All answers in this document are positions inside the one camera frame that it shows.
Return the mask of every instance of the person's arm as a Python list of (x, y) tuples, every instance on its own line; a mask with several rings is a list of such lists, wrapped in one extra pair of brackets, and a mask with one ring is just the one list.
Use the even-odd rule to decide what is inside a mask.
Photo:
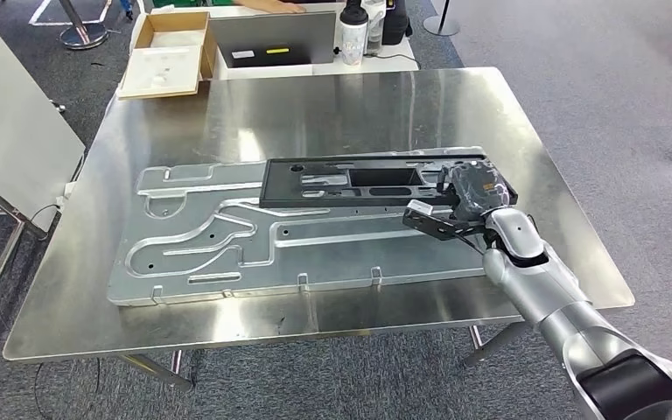
[(299, 4), (280, 2), (279, 0), (234, 0), (236, 4), (268, 13), (305, 13)]

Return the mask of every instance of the white panel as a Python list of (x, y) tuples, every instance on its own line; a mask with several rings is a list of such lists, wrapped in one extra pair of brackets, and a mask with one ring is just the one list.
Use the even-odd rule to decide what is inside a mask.
[[(84, 146), (0, 39), (0, 196), (26, 217), (55, 203)], [(54, 209), (35, 225), (47, 230)]]

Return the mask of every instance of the silver robot arm segment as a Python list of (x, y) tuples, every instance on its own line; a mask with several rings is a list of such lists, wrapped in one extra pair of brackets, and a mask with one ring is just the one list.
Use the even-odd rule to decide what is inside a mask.
[(587, 418), (672, 419), (672, 361), (650, 353), (593, 308), (578, 279), (512, 207), (486, 215), (495, 248), (486, 275), (539, 331), (562, 363)]

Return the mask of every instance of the black metal frame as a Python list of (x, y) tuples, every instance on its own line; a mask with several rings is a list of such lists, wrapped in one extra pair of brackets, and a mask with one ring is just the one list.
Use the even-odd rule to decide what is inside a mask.
[[(441, 168), (487, 159), (483, 154), (436, 156), (351, 156), (270, 159), (262, 183), (259, 206), (379, 207), (407, 206), (421, 200), (432, 206), (452, 206), (457, 197), (446, 194), (437, 179)], [(306, 177), (323, 182), (304, 183)], [(330, 184), (326, 177), (340, 177)]]

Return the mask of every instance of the laptop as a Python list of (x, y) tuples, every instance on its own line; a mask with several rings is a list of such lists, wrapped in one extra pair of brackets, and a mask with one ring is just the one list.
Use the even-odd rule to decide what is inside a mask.
[(331, 63), (335, 28), (335, 11), (210, 20), (228, 68)]

